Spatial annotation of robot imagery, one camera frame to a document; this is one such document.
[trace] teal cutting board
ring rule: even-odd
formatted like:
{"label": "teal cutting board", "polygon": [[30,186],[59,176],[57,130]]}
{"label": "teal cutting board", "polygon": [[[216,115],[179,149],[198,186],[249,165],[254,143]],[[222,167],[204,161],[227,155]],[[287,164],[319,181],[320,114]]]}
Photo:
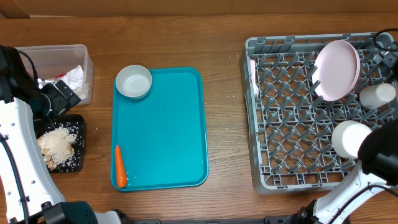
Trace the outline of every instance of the teal cutting board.
{"label": "teal cutting board", "polygon": [[[111,182],[121,191],[202,184],[208,175],[205,105],[194,68],[149,70],[149,94],[132,100],[113,88]],[[116,185],[119,144],[127,186]]]}

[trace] white bowl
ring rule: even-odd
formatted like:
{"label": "white bowl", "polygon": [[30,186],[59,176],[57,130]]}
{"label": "white bowl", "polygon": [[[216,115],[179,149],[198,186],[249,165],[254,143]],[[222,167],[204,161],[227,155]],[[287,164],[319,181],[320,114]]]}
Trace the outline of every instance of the white bowl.
{"label": "white bowl", "polygon": [[331,134],[331,143],[339,156],[356,159],[362,142],[370,133],[372,130],[365,124],[357,121],[344,121]]}
{"label": "white bowl", "polygon": [[152,75],[141,65],[130,65],[122,69],[116,77],[116,88],[129,98],[145,97],[152,85]]}

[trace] gray dish rack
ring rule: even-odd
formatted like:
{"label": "gray dish rack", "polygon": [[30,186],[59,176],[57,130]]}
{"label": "gray dish rack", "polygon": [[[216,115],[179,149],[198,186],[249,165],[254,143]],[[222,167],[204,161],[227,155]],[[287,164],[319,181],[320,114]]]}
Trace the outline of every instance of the gray dish rack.
{"label": "gray dish rack", "polygon": [[[375,48],[374,33],[255,37],[245,43],[240,58],[242,89],[248,110],[249,155],[253,187],[259,194],[299,190],[330,190],[355,165],[336,154],[333,129],[355,120],[372,130],[398,117],[397,98],[388,106],[367,110],[359,103],[362,88],[393,75],[397,52]],[[316,57],[334,40],[357,49],[361,73],[354,90],[338,101],[323,101],[311,76]],[[398,48],[391,35],[377,37],[384,47]],[[250,59],[256,61],[255,99]]]}

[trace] carrot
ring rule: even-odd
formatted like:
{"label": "carrot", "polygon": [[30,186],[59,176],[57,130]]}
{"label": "carrot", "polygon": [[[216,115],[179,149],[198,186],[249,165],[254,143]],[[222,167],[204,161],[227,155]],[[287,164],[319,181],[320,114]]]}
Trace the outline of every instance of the carrot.
{"label": "carrot", "polygon": [[125,188],[127,185],[126,170],[124,170],[122,152],[120,151],[119,145],[114,150],[115,162],[116,162],[116,184],[119,188]]}

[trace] wire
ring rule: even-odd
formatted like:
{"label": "wire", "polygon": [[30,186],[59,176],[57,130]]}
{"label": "wire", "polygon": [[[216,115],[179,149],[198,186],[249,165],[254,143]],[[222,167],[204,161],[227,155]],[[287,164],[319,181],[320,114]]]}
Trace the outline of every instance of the wire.
{"label": "wire", "polygon": [[39,87],[39,82],[37,81],[37,79],[39,79],[39,76],[37,75],[37,71],[36,71],[35,65],[33,64],[32,59],[30,59],[30,57],[28,56],[27,53],[25,53],[25,52],[23,52],[21,50],[18,50],[18,53],[20,53],[21,55],[25,56],[29,60],[30,64],[32,65],[33,81],[35,83],[35,87],[38,88]]}
{"label": "wire", "polygon": [[2,134],[0,134],[0,141],[1,141],[4,149],[7,152],[7,156],[8,156],[8,159],[10,160],[12,171],[14,173],[19,196],[21,197],[20,201],[22,203],[22,210],[24,211],[25,224],[29,224],[29,211],[27,209],[27,202],[26,202],[27,199],[25,197],[24,188],[22,187],[21,177],[19,177],[17,164],[15,163],[14,156],[12,155],[12,152],[10,150],[10,147],[8,146],[8,143],[7,143],[6,139],[2,136]]}
{"label": "wire", "polygon": [[357,194],[355,194],[352,198],[350,198],[350,199],[342,206],[342,208],[338,210],[338,212],[337,212],[336,215],[331,219],[331,221],[329,222],[329,224],[333,224],[333,222],[336,221],[336,219],[343,213],[343,211],[347,208],[347,206],[350,205],[350,203],[353,202],[357,197],[359,197],[359,196],[360,196],[361,194],[363,194],[365,191],[367,191],[367,190],[372,190],[372,188],[375,188],[375,187],[384,189],[386,192],[389,192],[390,194],[393,194],[393,195],[395,195],[396,197],[398,197],[398,194],[397,194],[395,191],[393,191],[393,190],[391,190],[390,188],[388,188],[388,187],[381,186],[381,185],[376,185],[376,184],[374,184],[374,185],[369,185],[369,186],[367,186],[366,188],[362,189],[362,190],[361,190],[360,192],[358,192]]}
{"label": "wire", "polygon": [[380,49],[380,50],[385,50],[385,51],[388,51],[388,52],[398,52],[398,49],[389,49],[389,48],[381,47],[381,46],[376,42],[376,37],[378,37],[380,34],[382,34],[382,33],[384,33],[384,32],[390,32],[390,31],[398,32],[398,28],[389,28],[389,29],[384,29],[384,30],[381,30],[381,31],[377,32],[377,33],[373,36],[373,43],[374,43],[374,45],[375,45],[378,49]]}

